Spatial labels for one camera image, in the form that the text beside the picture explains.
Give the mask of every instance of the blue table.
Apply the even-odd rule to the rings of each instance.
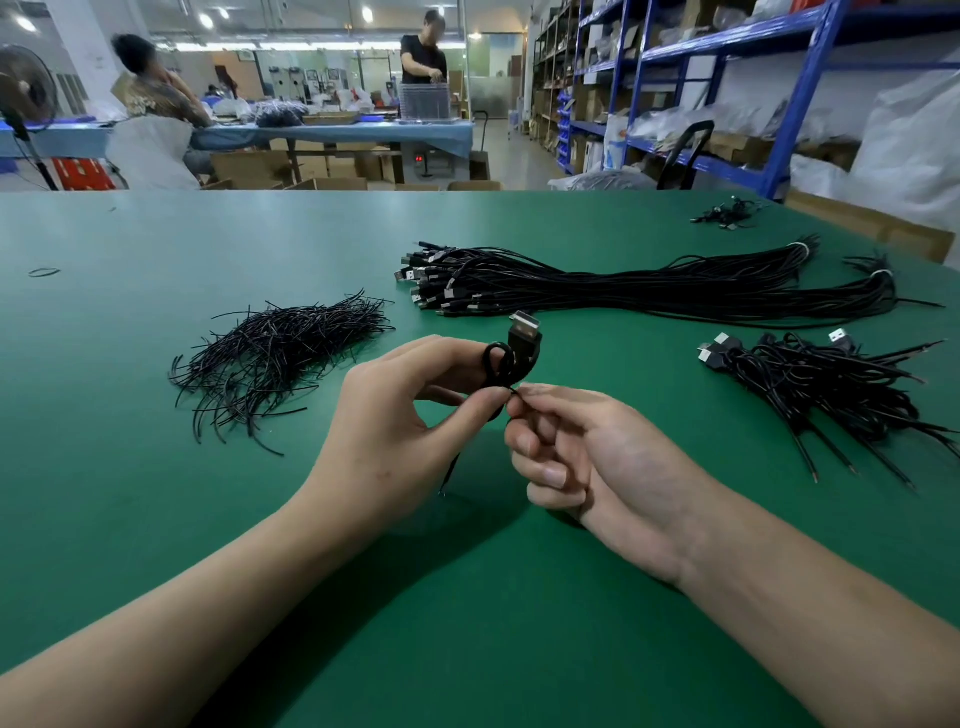
[[[41,157],[92,158],[106,155],[110,127],[100,124],[54,124],[34,134],[33,141]],[[193,134],[195,149],[222,152],[242,149],[271,139],[337,142],[419,142],[467,159],[473,148],[473,122],[452,124],[400,124],[371,122],[336,126],[304,126],[290,129],[259,129],[253,124],[215,126],[197,129]],[[13,132],[0,129],[0,158],[26,157],[17,145]]]

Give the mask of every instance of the plastic storage box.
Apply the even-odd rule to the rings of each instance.
[[[400,122],[450,122],[449,84],[401,84]]]

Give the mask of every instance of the bundle of black cables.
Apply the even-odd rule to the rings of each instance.
[[[233,311],[221,316],[246,314],[227,334],[210,332],[201,351],[187,364],[182,355],[174,359],[170,380],[186,393],[200,393],[193,411],[193,434],[201,441],[204,421],[209,415],[213,431],[225,443],[220,428],[244,425],[256,443],[257,421],[302,412],[306,407],[276,410],[295,392],[316,389],[317,381],[345,359],[353,349],[388,329],[384,302],[369,299],[363,291],[331,306],[308,305],[280,308],[267,302],[264,311]]]
[[[745,349],[738,339],[721,333],[713,343],[701,345],[700,359],[711,369],[726,372],[773,407],[789,428],[814,481],[819,475],[800,439],[807,431],[856,473],[850,458],[810,420],[815,409],[850,433],[911,490],[916,487],[906,473],[875,447],[892,430],[915,429],[960,458],[960,447],[945,434],[957,430],[923,422],[910,396],[893,386],[903,378],[923,381],[898,365],[942,342],[865,356],[841,328],[830,335],[830,341],[829,346],[819,347],[794,333],[785,334],[782,341],[764,333],[755,347]]]
[[[655,316],[757,328],[809,328],[802,319],[843,323],[887,313],[900,301],[884,257],[849,257],[864,278],[833,288],[797,287],[816,254],[809,235],[761,253],[684,255],[652,271],[568,273],[502,248],[444,248],[420,243],[397,280],[417,285],[411,298],[444,316],[496,316],[570,308],[624,308]],[[792,325],[772,326],[772,321]]]

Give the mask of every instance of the left hand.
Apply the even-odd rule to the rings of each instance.
[[[413,513],[436,492],[457,453],[510,398],[509,389],[481,389],[485,348],[476,341],[428,336],[353,367],[320,457],[290,506],[333,509],[338,525],[367,532]],[[493,352],[494,367],[502,354]],[[430,428],[414,400],[457,409]]]

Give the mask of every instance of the green table surface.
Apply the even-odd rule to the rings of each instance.
[[[361,358],[431,333],[503,339],[499,319],[418,311],[396,283],[418,240],[498,245],[613,272],[683,254],[739,254],[805,233],[823,248],[804,285],[844,282],[865,239],[770,207],[735,232],[687,222],[720,193],[388,192],[0,195],[0,670],[175,576],[273,512],[320,449],[347,367],[272,422],[277,458],[240,432],[197,445],[167,381],[227,311],[334,303],[361,288],[396,304],[396,331]],[[849,325],[868,352],[948,337],[910,368],[931,422],[960,426],[960,278],[892,256],[902,305]],[[27,272],[62,272],[31,279]],[[886,449],[907,492],[835,427],[862,475],[815,441],[814,484],[774,413],[696,346],[721,328],[624,311],[541,316],[533,380],[635,406],[707,470],[859,567],[960,623],[960,463],[916,433]],[[810,335],[826,341],[829,329]],[[436,422],[439,406],[423,408]],[[810,725],[804,708],[683,595],[529,506],[505,417],[465,451],[450,497],[313,593],[197,719],[282,726]]]

